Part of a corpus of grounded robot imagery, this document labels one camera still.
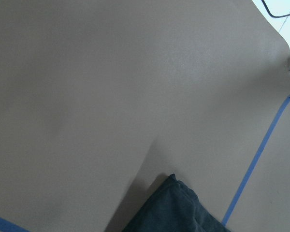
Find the black printed t-shirt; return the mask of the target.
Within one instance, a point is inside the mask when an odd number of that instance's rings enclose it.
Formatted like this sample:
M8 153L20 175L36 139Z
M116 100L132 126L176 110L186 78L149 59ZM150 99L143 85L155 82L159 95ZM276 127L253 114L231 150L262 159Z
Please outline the black printed t-shirt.
M124 232L228 232L196 193L171 174L146 200Z

